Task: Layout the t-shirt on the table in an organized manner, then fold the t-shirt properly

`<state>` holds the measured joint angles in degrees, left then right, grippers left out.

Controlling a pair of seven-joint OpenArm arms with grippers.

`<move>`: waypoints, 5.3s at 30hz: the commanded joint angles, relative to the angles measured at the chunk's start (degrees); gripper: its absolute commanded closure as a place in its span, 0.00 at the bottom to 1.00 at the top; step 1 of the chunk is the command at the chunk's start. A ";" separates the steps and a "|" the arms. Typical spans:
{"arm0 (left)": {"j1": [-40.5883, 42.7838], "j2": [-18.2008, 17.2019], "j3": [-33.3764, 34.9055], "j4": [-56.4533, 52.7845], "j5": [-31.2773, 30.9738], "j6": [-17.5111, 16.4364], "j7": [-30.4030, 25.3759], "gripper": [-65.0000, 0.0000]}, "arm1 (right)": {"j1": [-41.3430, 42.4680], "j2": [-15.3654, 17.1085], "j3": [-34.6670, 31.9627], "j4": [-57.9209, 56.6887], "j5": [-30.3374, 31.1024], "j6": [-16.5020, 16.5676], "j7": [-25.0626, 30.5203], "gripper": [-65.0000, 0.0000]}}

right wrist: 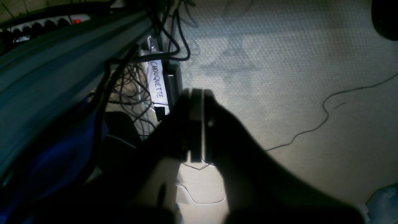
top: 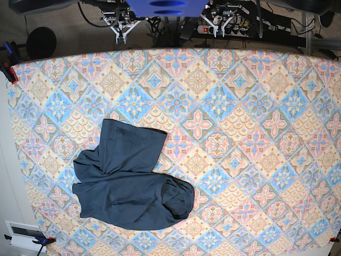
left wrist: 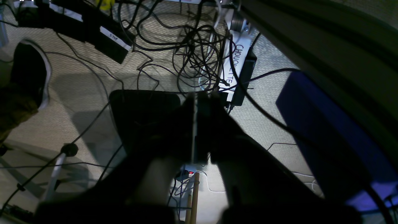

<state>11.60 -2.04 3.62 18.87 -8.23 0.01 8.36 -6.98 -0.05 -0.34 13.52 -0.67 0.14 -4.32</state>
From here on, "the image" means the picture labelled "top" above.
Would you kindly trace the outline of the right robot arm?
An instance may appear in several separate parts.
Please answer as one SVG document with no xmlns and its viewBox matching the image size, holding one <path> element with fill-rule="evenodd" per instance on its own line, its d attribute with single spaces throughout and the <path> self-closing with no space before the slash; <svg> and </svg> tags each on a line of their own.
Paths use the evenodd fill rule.
<svg viewBox="0 0 341 256">
<path fill-rule="evenodd" d="M 138 19 L 130 8 L 102 11 L 103 20 L 115 35 L 116 44 L 126 44 L 127 35 L 144 19 Z"/>
</svg>

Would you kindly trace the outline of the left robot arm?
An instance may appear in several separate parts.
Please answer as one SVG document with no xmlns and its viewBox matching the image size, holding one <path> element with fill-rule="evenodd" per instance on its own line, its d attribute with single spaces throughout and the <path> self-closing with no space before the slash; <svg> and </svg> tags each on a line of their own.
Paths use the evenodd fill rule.
<svg viewBox="0 0 341 256">
<path fill-rule="evenodd" d="M 198 28 L 198 32 L 204 35 L 213 35 L 214 37 L 225 37 L 234 27 L 232 21 L 238 20 L 239 7 L 240 5 L 232 4 L 206 5 L 200 15 L 204 25 Z"/>
</svg>

